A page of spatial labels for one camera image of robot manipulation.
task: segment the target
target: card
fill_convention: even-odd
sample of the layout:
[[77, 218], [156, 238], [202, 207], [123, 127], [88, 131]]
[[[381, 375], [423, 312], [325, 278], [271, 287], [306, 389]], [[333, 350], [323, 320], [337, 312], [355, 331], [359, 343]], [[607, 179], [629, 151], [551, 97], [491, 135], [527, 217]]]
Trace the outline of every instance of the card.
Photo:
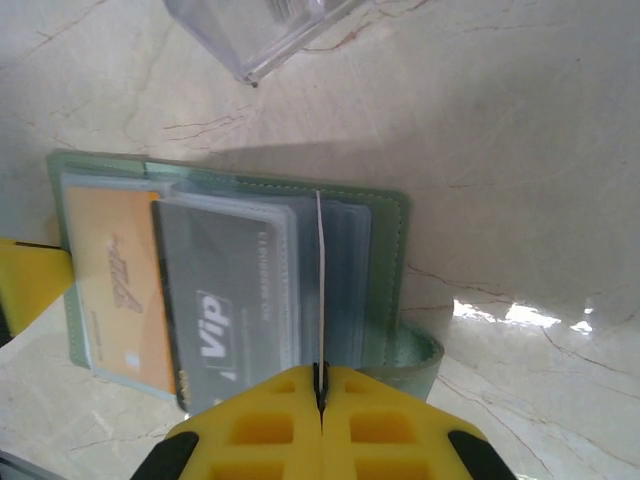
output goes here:
[[178, 400], [190, 414], [295, 364], [286, 216], [212, 202], [153, 202]]
[[64, 195], [91, 367], [174, 393], [150, 211], [158, 194], [73, 185]]

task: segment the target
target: beige marble countertop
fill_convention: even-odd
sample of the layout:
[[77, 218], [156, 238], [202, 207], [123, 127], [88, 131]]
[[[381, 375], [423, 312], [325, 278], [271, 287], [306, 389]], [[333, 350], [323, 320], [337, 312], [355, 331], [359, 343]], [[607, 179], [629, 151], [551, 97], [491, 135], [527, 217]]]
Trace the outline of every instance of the beige marble countertop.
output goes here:
[[[54, 148], [402, 189], [404, 314], [447, 352], [429, 402], [522, 479], [638, 478], [639, 19], [637, 0], [380, 1], [254, 89], [160, 0], [5, 0], [0, 235], [53, 241]], [[0, 350], [0, 448], [128, 478], [181, 415], [66, 351], [59, 302]]]

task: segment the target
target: transparent acrylic container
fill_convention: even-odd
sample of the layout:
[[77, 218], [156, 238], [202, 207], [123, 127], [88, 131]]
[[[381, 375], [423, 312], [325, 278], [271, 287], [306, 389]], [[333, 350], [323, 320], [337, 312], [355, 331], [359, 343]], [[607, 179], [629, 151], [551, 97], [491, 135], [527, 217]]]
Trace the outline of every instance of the transparent acrylic container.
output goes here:
[[365, 0], [164, 0], [241, 82], [258, 80]]

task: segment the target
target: gray card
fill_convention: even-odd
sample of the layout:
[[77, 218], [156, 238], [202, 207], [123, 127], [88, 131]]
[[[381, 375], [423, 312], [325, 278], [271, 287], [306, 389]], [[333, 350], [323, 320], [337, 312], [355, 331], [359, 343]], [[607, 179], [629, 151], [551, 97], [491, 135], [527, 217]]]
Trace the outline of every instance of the gray card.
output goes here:
[[156, 201], [153, 211], [176, 390], [197, 414], [290, 366], [284, 233], [242, 208]]

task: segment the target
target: green leather wallet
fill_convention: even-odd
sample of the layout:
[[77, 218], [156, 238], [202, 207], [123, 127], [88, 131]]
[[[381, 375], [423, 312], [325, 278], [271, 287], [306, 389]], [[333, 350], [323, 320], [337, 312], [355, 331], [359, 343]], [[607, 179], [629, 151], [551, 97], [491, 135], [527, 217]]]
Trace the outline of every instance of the green leather wallet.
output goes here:
[[[60, 241], [70, 250], [62, 198], [62, 173], [68, 170], [146, 180], [194, 181], [212, 189], [233, 189], [251, 194], [313, 195], [366, 205], [371, 211], [371, 243], [366, 326], [361, 370], [389, 385], [426, 398], [435, 380], [442, 346], [425, 332], [399, 318], [399, 294], [409, 226], [406, 195], [388, 190], [331, 185], [293, 179], [216, 172], [188, 163], [167, 163], [143, 158], [108, 157], [104, 154], [54, 152], [48, 168], [56, 201]], [[87, 348], [77, 288], [65, 294], [69, 353], [76, 365], [88, 367]]]

